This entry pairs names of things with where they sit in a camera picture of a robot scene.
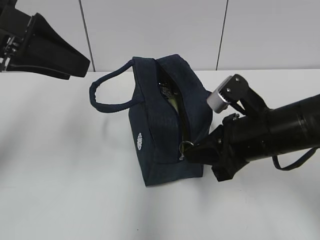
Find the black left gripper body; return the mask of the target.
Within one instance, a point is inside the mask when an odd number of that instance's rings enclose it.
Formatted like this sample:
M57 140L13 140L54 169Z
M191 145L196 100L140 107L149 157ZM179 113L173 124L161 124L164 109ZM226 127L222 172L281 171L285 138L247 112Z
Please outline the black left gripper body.
M0 70L2 72L30 72L22 61L23 45L33 16L16 9L16 0L0 2Z

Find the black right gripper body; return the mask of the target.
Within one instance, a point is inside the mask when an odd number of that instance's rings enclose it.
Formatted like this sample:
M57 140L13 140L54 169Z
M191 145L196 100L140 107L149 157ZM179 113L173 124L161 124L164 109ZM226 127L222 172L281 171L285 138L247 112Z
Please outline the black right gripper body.
M222 120L221 127L222 147L211 167L218 182L231 180L249 162L268 157L268 128L263 118L233 113Z

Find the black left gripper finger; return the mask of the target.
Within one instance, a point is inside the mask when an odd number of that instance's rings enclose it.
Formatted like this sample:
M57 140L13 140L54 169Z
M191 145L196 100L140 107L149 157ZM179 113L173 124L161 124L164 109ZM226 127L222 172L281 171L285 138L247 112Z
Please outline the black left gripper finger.
M86 76L90 60L66 42L36 13L29 17L22 36L8 34L4 47L6 72L29 72L57 79Z

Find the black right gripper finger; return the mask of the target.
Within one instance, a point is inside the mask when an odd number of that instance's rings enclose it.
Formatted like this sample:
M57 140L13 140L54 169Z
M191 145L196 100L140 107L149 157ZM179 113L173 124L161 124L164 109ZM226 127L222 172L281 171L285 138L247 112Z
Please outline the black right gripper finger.
M183 142L183 157L193 164L224 167L224 127L219 125L210 134L197 142Z

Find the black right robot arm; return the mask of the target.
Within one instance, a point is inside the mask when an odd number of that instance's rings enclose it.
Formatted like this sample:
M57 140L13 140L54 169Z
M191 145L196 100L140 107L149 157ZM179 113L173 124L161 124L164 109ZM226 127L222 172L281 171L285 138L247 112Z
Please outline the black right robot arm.
M208 136L184 150L189 163L211 166L219 182L231 180L252 161L271 158L280 171L301 167L320 148L320 96L276 108L256 117L226 116Z

